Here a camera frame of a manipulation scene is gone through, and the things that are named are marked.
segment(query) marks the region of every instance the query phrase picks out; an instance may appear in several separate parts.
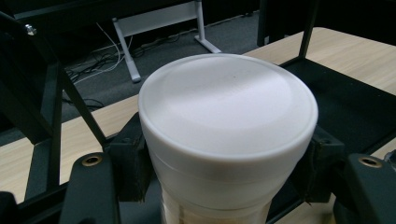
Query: wooden table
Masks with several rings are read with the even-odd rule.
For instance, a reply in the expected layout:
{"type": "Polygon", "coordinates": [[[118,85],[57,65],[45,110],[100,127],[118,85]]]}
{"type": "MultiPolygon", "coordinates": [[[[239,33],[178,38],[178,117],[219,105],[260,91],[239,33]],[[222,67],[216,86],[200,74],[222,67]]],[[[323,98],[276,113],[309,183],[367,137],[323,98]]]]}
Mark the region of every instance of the wooden table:
{"type": "MultiPolygon", "coordinates": [[[[302,34],[246,53],[247,56],[281,64],[298,54],[302,34]]],[[[307,58],[335,71],[396,95],[396,47],[346,35],[324,28],[315,28],[307,58]]],[[[93,112],[105,135],[117,133],[137,111],[137,96],[93,112]]],[[[396,139],[381,147],[374,155],[384,155],[396,148],[396,139]]],[[[0,148],[0,190],[11,191],[23,201],[33,146],[22,139],[0,148]]],[[[61,182],[70,176],[73,162],[82,155],[101,151],[81,118],[63,124],[61,182]]],[[[331,223],[332,203],[302,204],[278,223],[331,223]]]]}

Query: cup lid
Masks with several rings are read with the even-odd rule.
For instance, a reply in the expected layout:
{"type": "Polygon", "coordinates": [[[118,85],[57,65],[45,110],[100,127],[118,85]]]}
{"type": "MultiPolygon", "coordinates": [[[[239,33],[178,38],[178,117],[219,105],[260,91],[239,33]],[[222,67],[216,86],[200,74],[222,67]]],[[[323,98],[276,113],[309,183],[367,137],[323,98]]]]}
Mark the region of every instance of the cup lid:
{"type": "Polygon", "coordinates": [[[305,84],[274,64],[205,54],[160,68],[139,93],[139,114],[162,141],[214,160],[277,154],[312,134],[318,107],[305,84]]]}

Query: paper cup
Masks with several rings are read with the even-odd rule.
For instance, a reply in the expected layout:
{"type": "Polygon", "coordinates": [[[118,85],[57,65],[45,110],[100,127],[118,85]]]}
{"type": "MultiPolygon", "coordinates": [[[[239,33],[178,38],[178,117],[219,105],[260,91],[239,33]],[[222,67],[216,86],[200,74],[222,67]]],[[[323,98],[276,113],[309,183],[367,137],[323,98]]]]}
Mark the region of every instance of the paper cup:
{"type": "Polygon", "coordinates": [[[318,119],[300,79],[232,54],[167,64],[138,105],[167,224],[264,223],[318,119]]]}

